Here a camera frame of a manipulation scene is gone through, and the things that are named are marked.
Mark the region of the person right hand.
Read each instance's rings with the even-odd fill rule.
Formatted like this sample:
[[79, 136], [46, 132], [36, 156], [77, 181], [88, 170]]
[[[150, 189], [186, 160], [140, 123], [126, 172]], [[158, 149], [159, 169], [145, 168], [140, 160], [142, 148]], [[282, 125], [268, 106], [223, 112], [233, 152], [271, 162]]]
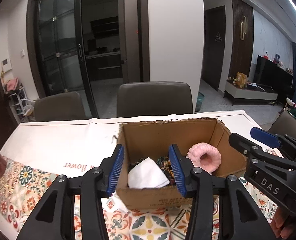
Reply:
[[278, 207], [272, 218], [271, 228], [277, 239], [288, 239], [295, 235], [296, 217], [289, 216]]

